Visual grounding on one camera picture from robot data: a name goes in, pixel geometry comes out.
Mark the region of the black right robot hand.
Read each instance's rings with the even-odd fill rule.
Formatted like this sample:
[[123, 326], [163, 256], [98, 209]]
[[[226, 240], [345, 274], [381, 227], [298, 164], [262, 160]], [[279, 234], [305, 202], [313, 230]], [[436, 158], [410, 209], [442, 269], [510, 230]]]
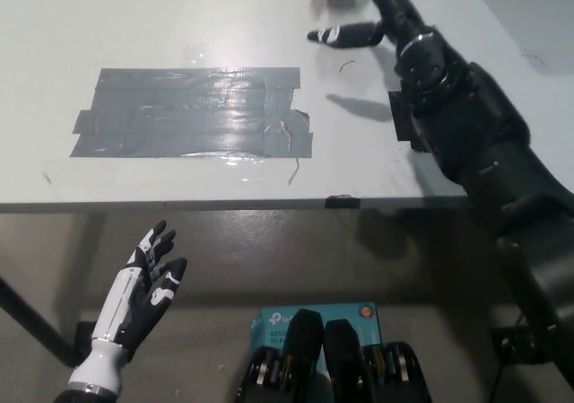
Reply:
[[330, 48], [376, 47], [387, 37], [401, 53], [412, 42], [437, 35], [426, 24], [411, 0], [371, 0], [377, 7], [377, 22], [356, 22], [310, 31], [307, 40]]

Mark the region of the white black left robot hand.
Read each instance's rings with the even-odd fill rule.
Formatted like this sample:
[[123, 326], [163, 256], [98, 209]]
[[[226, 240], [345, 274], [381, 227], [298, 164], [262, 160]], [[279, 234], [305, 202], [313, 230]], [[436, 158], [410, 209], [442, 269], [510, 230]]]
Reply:
[[161, 259], [174, 247], [175, 230], [164, 220], [150, 229], [120, 268], [91, 333], [91, 354], [98, 345], [118, 350], [130, 361], [158, 324], [178, 291], [185, 258]]

